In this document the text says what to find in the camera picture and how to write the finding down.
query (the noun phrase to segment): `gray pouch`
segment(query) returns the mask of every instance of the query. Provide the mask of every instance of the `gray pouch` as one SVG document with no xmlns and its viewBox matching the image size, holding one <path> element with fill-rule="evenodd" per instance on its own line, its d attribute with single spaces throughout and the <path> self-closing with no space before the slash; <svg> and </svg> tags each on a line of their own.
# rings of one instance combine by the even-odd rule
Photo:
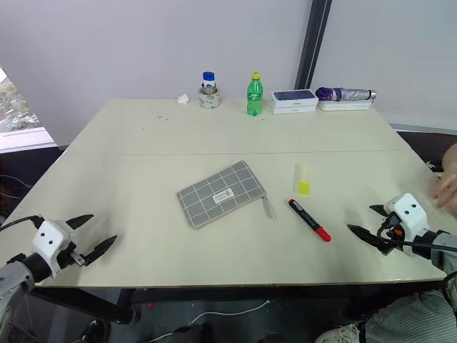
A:
<svg viewBox="0 0 457 343">
<path fill-rule="evenodd" d="M 268 216 L 276 218 L 265 189 L 245 161 L 182 189 L 177 197 L 193 229 L 259 198 Z"/>
</svg>

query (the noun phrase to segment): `table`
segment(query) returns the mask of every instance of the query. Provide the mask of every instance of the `table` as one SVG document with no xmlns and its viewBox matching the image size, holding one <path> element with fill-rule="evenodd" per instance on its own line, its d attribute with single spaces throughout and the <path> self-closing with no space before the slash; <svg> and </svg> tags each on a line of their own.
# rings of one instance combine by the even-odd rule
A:
<svg viewBox="0 0 457 343">
<path fill-rule="evenodd" d="M 172 100 L 112 100 L 29 192 L 9 220 L 30 214 L 68 219 L 93 213 L 74 241 L 86 252 L 118 234 L 90 267 L 67 268 L 48 287 L 195 287 L 360 284 L 442 279 L 420 257 L 387 257 L 348 223 L 376 232 L 368 209 L 404 192 L 434 229 L 457 234 L 456 220 L 428 198 L 433 174 L 376 110 L 245 114 L 244 100 L 214 110 Z M 250 203 L 190 229 L 176 192 L 231 164 L 252 168 L 276 210 Z M 311 195 L 293 193 L 297 163 L 309 167 Z M 320 240 L 286 206 L 295 197 L 332 236 Z M 1 234 L 0 257 L 29 252 L 34 229 Z"/>
</svg>

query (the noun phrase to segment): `pants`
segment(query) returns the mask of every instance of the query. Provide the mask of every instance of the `pants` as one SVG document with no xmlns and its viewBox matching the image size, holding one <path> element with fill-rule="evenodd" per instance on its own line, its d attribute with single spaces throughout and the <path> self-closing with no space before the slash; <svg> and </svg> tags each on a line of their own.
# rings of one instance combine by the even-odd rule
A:
<svg viewBox="0 0 457 343">
<path fill-rule="evenodd" d="M 456 343 L 456 316 L 439 291 L 397 299 L 365 325 L 366 343 Z"/>
</svg>

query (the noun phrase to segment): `green bottle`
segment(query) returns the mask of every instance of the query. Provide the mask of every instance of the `green bottle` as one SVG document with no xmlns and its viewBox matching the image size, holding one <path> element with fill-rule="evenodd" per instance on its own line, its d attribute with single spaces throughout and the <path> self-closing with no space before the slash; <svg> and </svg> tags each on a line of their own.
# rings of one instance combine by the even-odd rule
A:
<svg viewBox="0 0 457 343">
<path fill-rule="evenodd" d="M 252 73 L 252 81 L 248 86 L 248 115 L 258 116 L 262 113 L 263 86 L 260 73 Z"/>
</svg>

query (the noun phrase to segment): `marker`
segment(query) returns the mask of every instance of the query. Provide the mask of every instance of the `marker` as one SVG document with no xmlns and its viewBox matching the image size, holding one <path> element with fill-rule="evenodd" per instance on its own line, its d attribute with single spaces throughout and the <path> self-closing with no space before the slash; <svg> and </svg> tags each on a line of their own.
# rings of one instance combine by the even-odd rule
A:
<svg viewBox="0 0 457 343">
<path fill-rule="evenodd" d="M 306 212 L 303 207 L 301 207 L 298 202 L 296 202 L 293 199 L 290 199 L 288 201 L 288 204 L 292 209 L 304 220 L 307 225 L 310 226 L 324 241 L 329 242 L 331 241 L 330 235 L 327 233 L 327 231 L 319 225 L 312 216 L 309 215 L 308 212 Z"/>
</svg>

